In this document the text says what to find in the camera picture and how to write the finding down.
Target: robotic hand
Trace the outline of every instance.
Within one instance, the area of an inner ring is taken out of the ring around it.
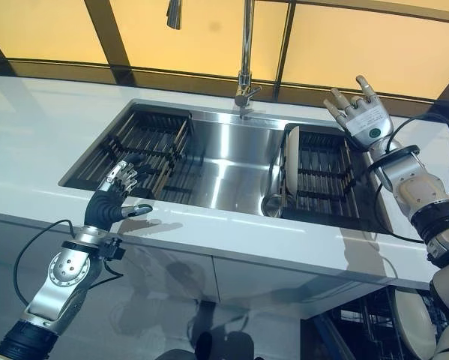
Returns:
[[[107,235],[113,223],[147,214],[146,204],[121,207],[146,168],[135,168],[142,157],[129,155],[106,175],[88,203],[85,226],[49,264],[46,281],[0,343],[0,359],[47,359],[49,352],[79,312],[103,260],[120,260],[124,250]]]
[[[345,113],[329,100],[324,105],[355,145],[370,152],[370,169],[393,193],[402,213],[424,240],[428,260],[441,268],[434,274],[430,289],[449,319],[449,195],[442,181],[429,174],[419,161],[419,148],[402,147],[394,139],[391,118],[369,83],[363,76],[356,80],[365,99],[354,96],[349,103],[333,88],[331,92]],[[441,336],[434,359],[449,359],[449,326]]]

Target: black cable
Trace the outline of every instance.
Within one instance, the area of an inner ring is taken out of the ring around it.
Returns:
[[[100,285],[102,285],[102,284],[104,284],[104,283],[107,283],[108,281],[113,281],[113,280],[122,278],[122,277],[124,276],[124,274],[121,274],[120,272],[117,272],[117,271],[112,270],[112,269],[109,267],[109,265],[107,265],[107,261],[106,261],[106,260],[103,261],[103,264],[104,264],[104,268],[107,270],[107,272],[109,272],[111,275],[114,275],[114,276],[113,276],[113,277],[108,277],[107,279],[104,279],[104,280],[102,280],[102,281],[99,281],[98,283],[92,284],[92,285],[89,287],[89,290],[90,290],[90,289],[93,289],[93,288],[95,288],[95,287],[98,287],[98,286],[100,286]]]
[[[414,116],[412,118],[408,118],[405,122],[403,122],[391,135],[391,137],[388,140],[388,144],[386,146],[386,152],[389,152],[389,149],[391,147],[391,143],[392,140],[394,139],[394,137],[396,136],[396,134],[402,129],[404,128],[408,123],[413,122],[414,120],[424,120],[424,119],[434,119],[434,120],[438,120],[444,124],[446,124],[448,126],[448,130],[449,130],[449,119],[442,116],[441,114],[436,114],[434,112],[426,112],[424,114],[420,114],[417,116]]]
[[[55,223],[52,223],[51,225],[49,225],[48,227],[46,227],[45,229],[42,229],[37,235],[33,236],[31,240],[28,241],[28,243],[22,248],[22,250],[19,252],[16,261],[14,262],[14,268],[13,268],[13,285],[14,285],[14,291],[16,292],[17,297],[19,298],[19,300],[21,300],[21,302],[25,305],[28,306],[29,302],[25,299],[25,297],[22,295],[21,290],[19,290],[19,285],[17,283],[17,270],[19,267],[19,262],[21,261],[22,255],[24,255],[25,251],[28,250],[29,246],[34,242],[34,240],[36,240],[37,238],[39,238],[41,235],[43,235],[46,231],[49,231],[50,229],[52,229],[53,227],[55,227],[58,224],[61,223],[68,223],[69,224],[69,233],[71,234],[71,236],[76,237],[76,234],[74,234],[74,229],[73,229],[73,223],[71,223],[70,220],[68,219],[64,219],[64,220],[60,220],[60,221],[56,221]]]
[[[413,122],[414,120],[423,120],[423,119],[433,119],[433,120],[438,120],[438,121],[440,121],[440,122],[442,122],[442,123],[444,123],[444,124],[446,124],[447,126],[448,126],[448,130],[449,130],[449,119],[447,119],[447,118],[445,118],[443,115],[441,115],[441,114],[437,114],[437,113],[434,113],[434,112],[427,112],[427,113],[424,113],[424,114],[420,114],[420,115],[417,115],[417,116],[413,116],[412,118],[408,118],[406,121],[404,121],[393,133],[392,133],[392,135],[389,137],[389,140],[388,140],[388,144],[386,145],[386,152],[389,152],[390,151],[390,147],[391,147],[391,143],[392,143],[392,140],[394,139],[394,137],[397,135],[397,133],[402,129],[402,128],[404,128],[407,124],[409,124],[410,122]],[[424,243],[424,241],[421,241],[421,240],[415,240],[415,239],[413,239],[413,238],[406,238],[405,236],[400,236],[400,235],[397,235],[397,234],[395,234],[395,233],[393,233],[393,232],[391,232],[383,223],[382,223],[382,221],[381,221],[381,219],[379,218],[379,216],[378,216],[378,213],[377,213],[377,199],[378,199],[378,197],[379,197],[379,194],[380,194],[380,192],[381,192],[381,189],[382,189],[382,184],[380,184],[379,185],[379,187],[378,187],[378,189],[377,189],[377,191],[376,191],[376,194],[375,194],[375,196],[374,196],[374,203],[373,203],[373,207],[374,207],[374,218],[376,219],[376,221],[379,223],[379,225],[381,226],[381,228],[387,233],[387,234],[389,234],[389,235],[392,235],[392,236],[394,236],[395,238],[398,238],[398,239],[401,239],[401,240],[404,240],[404,241],[407,241],[407,242],[414,242],[414,243],[417,243],[417,244],[423,244]]]
[[[392,231],[390,231],[381,221],[381,219],[378,216],[377,213],[377,199],[379,197],[379,194],[381,193],[381,189],[382,189],[382,184],[380,184],[376,190],[376,194],[374,195],[374,206],[373,206],[373,210],[374,210],[374,218],[376,219],[376,221],[379,223],[379,225],[381,226],[381,228],[389,235],[392,235],[395,238],[404,240],[406,242],[415,242],[416,244],[423,244],[424,241],[422,240],[415,240],[413,238],[406,238],[405,236],[401,236],[401,235],[397,235],[394,234]]]

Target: wire rack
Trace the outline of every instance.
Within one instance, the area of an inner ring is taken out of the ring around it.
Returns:
[[[342,131],[328,127],[288,124],[285,139],[299,126],[298,189],[287,191],[286,157],[281,156],[283,218],[381,232],[372,216],[375,184],[365,174],[364,155],[349,147]],[[286,154],[283,141],[281,154]]]
[[[162,192],[168,197],[190,195],[193,173],[187,170],[186,149],[192,135],[189,112],[153,107],[132,110],[115,124],[92,149],[66,186],[95,190],[112,167],[130,153],[145,155],[139,166],[147,176],[131,195],[156,199]],[[182,175],[188,174],[186,181]]]

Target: faucet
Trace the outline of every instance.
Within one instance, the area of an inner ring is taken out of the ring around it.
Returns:
[[[240,113],[245,113],[245,108],[249,105],[249,100],[262,87],[251,87],[251,43],[253,40],[253,21],[254,21],[254,1],[244,0],[244,26],[242,34],[242,60],[241,69],[238,75],[238,90],[234,97],[234,102],[239,106]]]

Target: white cabinet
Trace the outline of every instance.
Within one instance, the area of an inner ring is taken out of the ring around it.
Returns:
[[[127,243],[124,272],[134,291],[218,301],[210,256]]]
[[[214,258],[223,304],[307,319],[366,295],[381,286]]]

